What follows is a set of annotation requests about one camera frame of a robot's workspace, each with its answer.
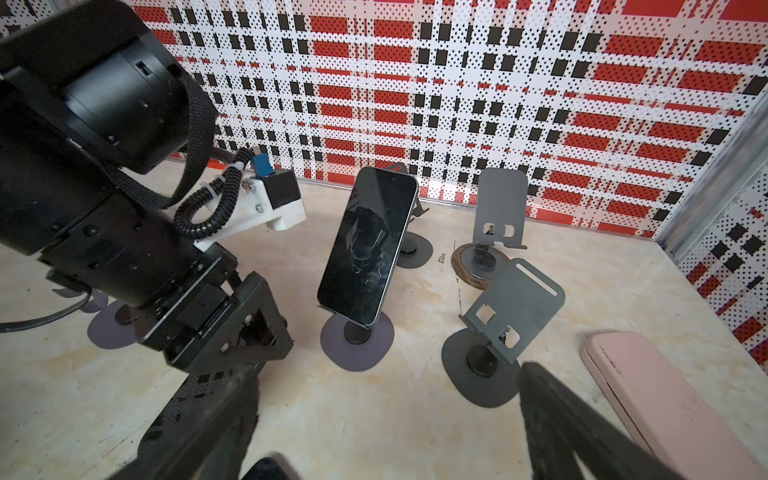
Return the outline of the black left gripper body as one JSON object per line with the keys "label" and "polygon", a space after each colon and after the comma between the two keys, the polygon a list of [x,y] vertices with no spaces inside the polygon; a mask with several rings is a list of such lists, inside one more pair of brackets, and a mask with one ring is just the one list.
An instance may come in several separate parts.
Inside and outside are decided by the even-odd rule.
{"label": "black left gripper body", "polygon": [[121,192],[46,247],[40,261],[62,286],[87,285],[135,309],[140,344],[177,369],[207,369],[203,352],[231,303],[221,285],[236,259],[220,246],[200,251],[161,211]]}

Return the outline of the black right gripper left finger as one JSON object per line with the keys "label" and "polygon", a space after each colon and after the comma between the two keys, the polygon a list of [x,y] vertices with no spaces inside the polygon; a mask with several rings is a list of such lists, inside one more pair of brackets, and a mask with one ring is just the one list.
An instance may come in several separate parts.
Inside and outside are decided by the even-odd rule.
{"label": "black right gripper left finger", "polygon": [[213,458],[214,479],[235,479],[258,422],[259,374],[246,365],[190,374],[113,479],[191,479]]}

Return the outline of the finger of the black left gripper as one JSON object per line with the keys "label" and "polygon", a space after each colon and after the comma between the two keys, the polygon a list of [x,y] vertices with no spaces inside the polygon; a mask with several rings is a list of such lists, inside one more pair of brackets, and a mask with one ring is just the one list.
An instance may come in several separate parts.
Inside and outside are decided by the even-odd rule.
{"label": "finger of the black left gripper", "polygon": [[283,360],[294,342],[267,281],[250,273],[179,354],[179,369],[205,374]]}

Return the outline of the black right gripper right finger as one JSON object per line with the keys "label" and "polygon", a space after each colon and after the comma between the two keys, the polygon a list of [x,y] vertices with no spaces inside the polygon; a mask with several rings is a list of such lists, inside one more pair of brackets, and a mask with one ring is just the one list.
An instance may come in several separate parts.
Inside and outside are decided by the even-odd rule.
{"label": "black right gripper right finger", "polygon": [[679,479],[536,362],[518,375],[534,479]]}

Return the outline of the black phone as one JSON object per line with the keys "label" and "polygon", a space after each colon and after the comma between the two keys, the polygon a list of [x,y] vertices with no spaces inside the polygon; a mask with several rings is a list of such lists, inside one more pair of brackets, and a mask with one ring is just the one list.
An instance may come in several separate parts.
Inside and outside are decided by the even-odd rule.
{"label": "black phone", "polygon": [[242,477],[242,480],[292,480],[295,472],[279,456],[259,459]]}

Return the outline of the dark phone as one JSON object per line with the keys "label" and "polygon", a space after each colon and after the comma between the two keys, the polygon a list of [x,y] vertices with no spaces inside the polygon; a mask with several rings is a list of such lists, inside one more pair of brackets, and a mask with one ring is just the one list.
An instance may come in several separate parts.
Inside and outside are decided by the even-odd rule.
{"label": "dark phone", "polygon": [[321,277],[321,307],[362,328],[377,321],[418,189],[404,173],[358,172]]}

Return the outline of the grey stand near left arm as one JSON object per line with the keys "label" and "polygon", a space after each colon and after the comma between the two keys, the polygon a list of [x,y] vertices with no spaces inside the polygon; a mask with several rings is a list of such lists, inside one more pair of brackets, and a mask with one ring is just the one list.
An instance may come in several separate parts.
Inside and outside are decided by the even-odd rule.
{"label": "grey stand near left arm", "polygon": [[94,290],[91,299],[74,315],[80,313],[90,316],[86,334],[95,346],[104,350],[117,350],[137,343],[137,317],[124,302]]}

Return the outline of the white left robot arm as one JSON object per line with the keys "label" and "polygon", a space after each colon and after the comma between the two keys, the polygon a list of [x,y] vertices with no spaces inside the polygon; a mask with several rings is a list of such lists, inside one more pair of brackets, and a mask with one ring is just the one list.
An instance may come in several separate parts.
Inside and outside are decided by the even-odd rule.
{"label": "white left robot arm", "polygon": [[304,217],[295,174],[213,144],[208,94],[120,1],[1,42],[1,241],[84,308],[123,302],[140,344],[190,374],[281,360],[267,281],[221,240]]}

